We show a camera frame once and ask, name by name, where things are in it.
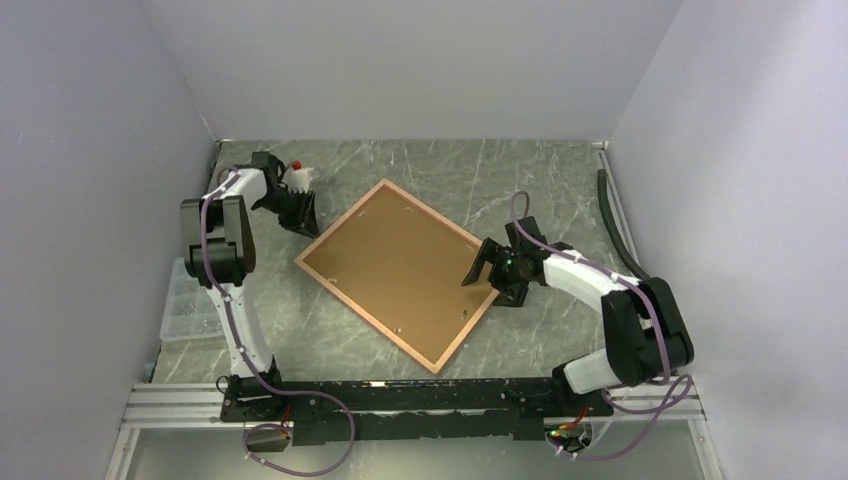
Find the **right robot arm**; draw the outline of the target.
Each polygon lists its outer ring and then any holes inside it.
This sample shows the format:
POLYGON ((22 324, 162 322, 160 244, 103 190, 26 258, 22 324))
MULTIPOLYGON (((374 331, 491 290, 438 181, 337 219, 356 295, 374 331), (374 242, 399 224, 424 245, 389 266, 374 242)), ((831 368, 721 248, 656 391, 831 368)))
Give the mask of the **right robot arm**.
POLYGON ((693 343, 665 280, 621 275, 568 244, 550 243, 532 216, 506 224, 505 231, 506 245, 483 241, 464 285, 485 278, 498 293, 496 305, 520 307, 536 282, 572 295, 602 319, 603 347, 554 370, 563 378, 549 391, 559 413, 577 413, 589 393, 660 380, 693 361, 693 343))

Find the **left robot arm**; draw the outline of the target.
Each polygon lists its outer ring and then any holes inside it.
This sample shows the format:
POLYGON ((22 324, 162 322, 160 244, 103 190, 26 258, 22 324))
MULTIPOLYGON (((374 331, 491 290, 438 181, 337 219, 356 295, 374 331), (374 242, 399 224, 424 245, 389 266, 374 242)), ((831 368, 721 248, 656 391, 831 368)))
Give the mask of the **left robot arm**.
POLYGON ((267 210, 284 230, 317 238, 316 177, 297 160, 284 163, 257 151, 248 163, 224 168, 210 192, 180 204, 185 269, 213 302, 228 346, 227 393, 247 397, 247 407, 263 420, 284 411, 287 394, 247 280, 257 264, 249 214, 267 210))

